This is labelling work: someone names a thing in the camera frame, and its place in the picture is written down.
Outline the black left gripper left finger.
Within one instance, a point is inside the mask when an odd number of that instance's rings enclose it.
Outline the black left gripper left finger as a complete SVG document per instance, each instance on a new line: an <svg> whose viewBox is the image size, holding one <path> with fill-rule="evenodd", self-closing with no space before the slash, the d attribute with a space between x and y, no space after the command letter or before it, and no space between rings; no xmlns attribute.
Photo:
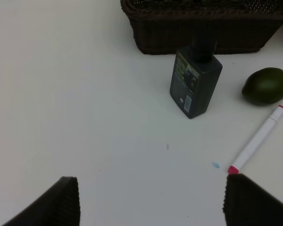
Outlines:
<svg viewBox="0 0 283 226"><path fill-rule="evenodd" d="M61 177L6 226L78 226L81 208L78 180Z"/></svg>

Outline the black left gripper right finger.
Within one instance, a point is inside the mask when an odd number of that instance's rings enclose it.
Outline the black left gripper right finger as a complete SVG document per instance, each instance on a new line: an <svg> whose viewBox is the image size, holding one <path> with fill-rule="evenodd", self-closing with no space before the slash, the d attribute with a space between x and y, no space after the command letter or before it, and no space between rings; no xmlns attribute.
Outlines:
<svg viewBox="0 0 283 226"><path fill-rule="evenodd" d="M283 226L283 203L243 174L227 176L223 213L228 226Z"/></svg>

